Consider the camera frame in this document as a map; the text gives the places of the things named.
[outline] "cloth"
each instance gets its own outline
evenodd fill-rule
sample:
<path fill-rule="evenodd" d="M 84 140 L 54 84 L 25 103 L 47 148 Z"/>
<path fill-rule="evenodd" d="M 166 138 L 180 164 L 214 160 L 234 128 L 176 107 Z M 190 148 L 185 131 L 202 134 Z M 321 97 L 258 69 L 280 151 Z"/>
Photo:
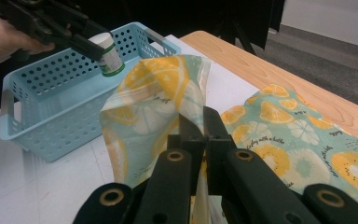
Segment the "cloth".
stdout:
<path fill-rule="evenodd" d="M 134 188 L 151 176 L 168 134 L 178 133 L 179 113 L 203 133 L 209 69 L 209 59 L 181 55 L 141 60 L 127 74 L 100 113 L 115 182 Z M 206 176 L 198 183 L 191 218 L 209 223 Z"/>
<path fill-rule="evenodd" d="M 293 191 L 325 183 L 358 202 L 358 138 L 299 94 L 271 84 L 221 115 L 238 148 L 257 153 Z"/>

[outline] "white table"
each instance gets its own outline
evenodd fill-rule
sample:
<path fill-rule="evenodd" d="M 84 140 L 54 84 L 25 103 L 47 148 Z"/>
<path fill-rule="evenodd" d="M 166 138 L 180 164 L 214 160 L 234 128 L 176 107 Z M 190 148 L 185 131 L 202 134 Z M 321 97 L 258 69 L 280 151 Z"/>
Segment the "white table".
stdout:
<path fill-rule="evenodd" d="M 184 54 L 201 55 L 168 36 Z M 207 106 L 220 113 L 242 105 L 258 89 L 212 62 Z M 103 138 L 97 137 L 53 163 L 0 139 L 0 223 L 72 223 L 91 193 L 113 181 Z"/>

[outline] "white wall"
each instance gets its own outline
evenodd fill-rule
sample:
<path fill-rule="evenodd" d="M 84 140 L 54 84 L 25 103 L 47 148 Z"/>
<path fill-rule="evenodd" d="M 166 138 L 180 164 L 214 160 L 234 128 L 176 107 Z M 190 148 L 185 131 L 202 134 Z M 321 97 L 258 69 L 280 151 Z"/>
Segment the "white wall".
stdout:
<path fill-rule="evenodd" d="M 282 24 L 358 45 L 358 0 L 286 0 Z"/>

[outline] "bottle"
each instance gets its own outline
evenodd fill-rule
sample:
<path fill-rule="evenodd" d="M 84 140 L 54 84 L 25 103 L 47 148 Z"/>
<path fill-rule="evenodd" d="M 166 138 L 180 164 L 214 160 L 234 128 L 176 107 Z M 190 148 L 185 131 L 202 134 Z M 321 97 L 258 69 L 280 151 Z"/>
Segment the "bottle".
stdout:
<path fill-rule="evenodd" d="M 95 35 L 89 41 L 104 49 L 103 57 L 98 61 L 98 65 L 105 77 L 114 76 L 124 69 L 125 64 L 118 56 L 115 41 L 109 33 Z"/>

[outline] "wooden table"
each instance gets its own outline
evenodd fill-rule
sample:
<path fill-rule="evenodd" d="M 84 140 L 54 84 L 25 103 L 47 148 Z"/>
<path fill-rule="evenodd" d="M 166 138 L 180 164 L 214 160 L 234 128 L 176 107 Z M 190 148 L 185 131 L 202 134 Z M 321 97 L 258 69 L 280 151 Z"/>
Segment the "wooden table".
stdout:
<path fill-rule="evenodd" d="M 208 33 L 197 31 L 180 39 L 258 89 L 274 83 L 296 91 L 322 115 L 358 137 L 358 105 Z"/>

